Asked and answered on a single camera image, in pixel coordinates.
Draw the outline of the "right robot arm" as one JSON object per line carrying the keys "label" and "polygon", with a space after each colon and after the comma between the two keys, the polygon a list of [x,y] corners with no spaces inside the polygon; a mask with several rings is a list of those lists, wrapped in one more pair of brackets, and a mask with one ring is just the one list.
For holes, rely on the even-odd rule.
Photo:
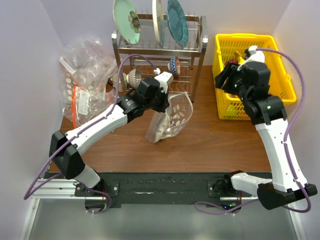
{"label": "right robot arm", "polygon": [[243,65],[228,62],[215,77],[215,86],[241,100],[245,113],[262,139],[272,178],[261,178],[238,170],[215,183],[217,190],[233,197],[239,191],[258,197],[267,210],[287,207],[302,199],[310,200],[317,187],[304,177],[297,162],[289,135],[283,101],[269,94],[270,69],[263,62]]}

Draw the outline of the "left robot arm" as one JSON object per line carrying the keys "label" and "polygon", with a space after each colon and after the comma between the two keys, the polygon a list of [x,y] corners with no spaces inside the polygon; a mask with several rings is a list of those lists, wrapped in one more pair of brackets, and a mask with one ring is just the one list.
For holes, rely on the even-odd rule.
{"label": "left robot arm", "polygon": [[163,75],[147,77],[84,125],[68,133],[56,131],[51,137],[50,160],[67,180],[75,179],[92,196],[99,196],[105,188],[104,180],[85,164],[82,155],[102,137],[141,117],[146,110],[164,113],[169,107],[168,87],[172,79]]}

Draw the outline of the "grey toy fish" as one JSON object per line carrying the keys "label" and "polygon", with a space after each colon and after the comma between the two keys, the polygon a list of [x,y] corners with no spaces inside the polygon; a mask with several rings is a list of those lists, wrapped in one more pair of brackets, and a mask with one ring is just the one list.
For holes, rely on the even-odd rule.
{"label": "grey toy fish", "polygon": [[170,127],[170,119],[163,112],[155,112],[149,126],[149,140],[151,143],[157,143],[164,137],[167,129]]}

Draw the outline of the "clear zip top bag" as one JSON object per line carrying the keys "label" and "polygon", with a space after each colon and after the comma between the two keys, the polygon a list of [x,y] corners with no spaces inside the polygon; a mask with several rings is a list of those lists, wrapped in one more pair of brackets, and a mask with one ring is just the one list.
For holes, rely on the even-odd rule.
{"label": "clear zip top bag", "polygon": [[[168,116],[170,126],[161,140],[177,136],[187,125],[194,111],[192,101],[186,92],[170,94],[168,102],[169,107],[163,113]],[[145,135],[148,142],[150,142],[149,127]]]}

